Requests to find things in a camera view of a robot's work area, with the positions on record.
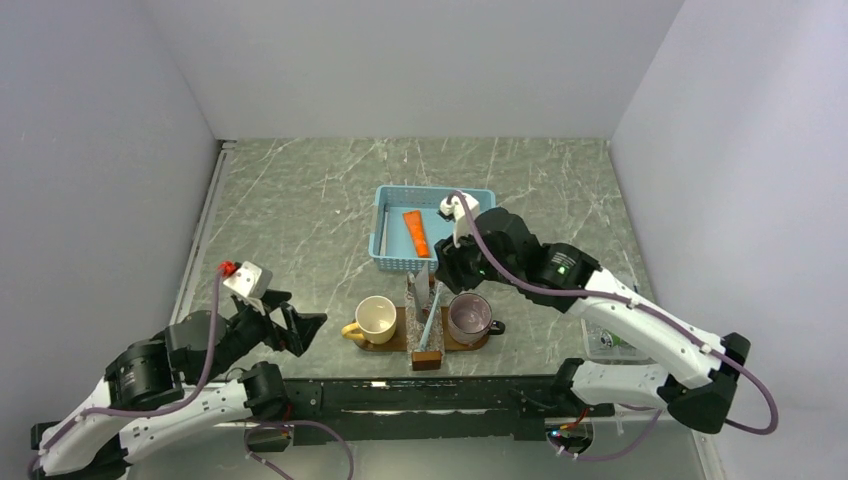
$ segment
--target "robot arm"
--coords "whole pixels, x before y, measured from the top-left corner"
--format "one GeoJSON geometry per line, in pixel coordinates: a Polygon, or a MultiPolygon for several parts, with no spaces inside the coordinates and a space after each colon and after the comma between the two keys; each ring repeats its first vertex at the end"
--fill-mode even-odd
{"type": "MultiPolygon", "coordinates": [[[[449,220],[456,218],[456,201],[443,202],[441,213],[449,220]]],[[[518,215],[503,208],[474,218],[488,250],[522,282],[544,289],[588,290],[601,295],[550,296],[516,286],[525,297],[591,320],[657,362],[613,366],[567,359],[557,374],[555,390],[568,401],[587,406],[624,403],[665,408],[690,428],[718,433],[730,410],[739,374],[706,353],[713,349],[742,364],[750,349],[747,339],[735,333],[719,337],[668,314],[576,247],[540,244],[518,215]],[[629,302],[616,300],[622,297],[629,302]],[[664,313],[708,347],[699,349],[674,328],[635,308],[637,305],[664,313]]],[[[472,236],[448,237],[439,241],[435,250],[439,261],[435,276],[454,293],[475,288],[483,280],[513,283],[494,268],[472,236]]]]}
{"type": "MultiPolygon", "coordinates": [[[[267,270],[250,262],[232,267],[223,284],[233,293],[238,313],[229,319],[216,315],[209,378],[226,372],[262,342],[301,356],[327,319],[325,314],[299,314],[288,304],[290,293],[268,290],[271,273],[267,270]]],[[[92,394],[64,420],[34,425],[32,447],[39,451],[34,476],[118,478],[129,464],[197,430],[222,421],[280,413],[286,401],[281,374],[276,367],[260,363],[220,391],[201,394],[184,408],[145,415],[183,398],[181,376],[187,384],[198,383],[211,318],[210,311],[192,312],[150,340],[131,345],[107,367],[92,394]],[[104,410],[133,413],[111,416],[102,413],[104,410]]]]}

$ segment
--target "white cup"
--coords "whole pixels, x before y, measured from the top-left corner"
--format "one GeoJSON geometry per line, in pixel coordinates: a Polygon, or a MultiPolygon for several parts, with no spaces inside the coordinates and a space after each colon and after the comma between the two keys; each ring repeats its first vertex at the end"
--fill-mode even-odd
{"type": "Polygon", "coordinates": [[[375,345],[391,340],[397,328],[397,310],[386,297],[373,296],[359,302],[356,323],[342,328],[342,336],[349,340],[367,340],[375,345]]]}

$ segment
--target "marble tabletop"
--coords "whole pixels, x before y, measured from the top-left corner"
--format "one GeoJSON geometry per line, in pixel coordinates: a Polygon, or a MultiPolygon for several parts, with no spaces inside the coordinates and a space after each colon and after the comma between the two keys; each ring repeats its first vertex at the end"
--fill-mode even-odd
{"type": "MultiPolygon", "coordinates": [[[[554,373],[585,357],[580,320],[486,283],[507,333],[475,352],[448,353],[441,370],[412,372],[406,353],[369,353],[339,334],[357,304],[384,295],[403,304],[405,276],[368,255],[372,204],[384,184],[488,188],[541,242],[566,242],[651,298],[639,249],[602,139],[395,138],[243,140],[235,146],[192,310],[208,309],[214,267],[250,260],[274,273],[271,288],[329,319],[300,358],[255,348],[236,366],[266,360],[287,377],[554,373]]],[[[445,303],[450,301],[448,295],[445,303]]],[[[221,313],[234,308],[226,299],[221,313]]]]}

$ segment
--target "plastic basket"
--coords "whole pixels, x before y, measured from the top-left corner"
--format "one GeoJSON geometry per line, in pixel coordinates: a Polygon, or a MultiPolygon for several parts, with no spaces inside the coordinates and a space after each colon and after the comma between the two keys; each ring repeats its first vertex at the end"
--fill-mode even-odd
{"type": "Polygon", "coordinates": [[[495,206],[495,193],[491,190],[407,185],[383,185],[377,189],[374,199],[374,231],[368,242],[368,253],[379,270],[418,272],[424,262],[430,263],[431,272],[438,268],[433,246],[453,234],[453,223],[445,221],[437,212],[442,200],[454,190],[462,190],[480,202],[481,213],[495,206]],[[418,258],[415,253],[415,246],[403,221],[403,214],[410,210],[421,211],[430,258],[418,258]]]}

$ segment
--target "wooden stand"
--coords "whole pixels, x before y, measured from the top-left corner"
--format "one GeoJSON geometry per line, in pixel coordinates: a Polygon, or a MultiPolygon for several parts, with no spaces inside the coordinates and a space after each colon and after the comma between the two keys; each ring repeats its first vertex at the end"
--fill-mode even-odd
{"type": "MultiPolygon", "coordinates": [[[[406,322],[400,321],[400,319],[406,318],[406,308],[404,307],[396,307],[397,308],[397,328],[395,329],[395,334],[392,335],[392,338],[383,344],[374,345],[373,343],[367,340],[354,340],[353,343],[356,344],[357,347],[365,350],[366,352],[405,352],[406,351],[406,322]]],[[[483,338],[477,341],[477,343],[473,345],[464,345],[462,343],[457,342],[450,336],[448,333],[448,307],[442,308],[442,327],[445,331],[445,351],[446,352],[470,352],[473,350],[477,350],[481,348],[486,342],[489,341],[489,336],[484,335],[483,338]]]]}

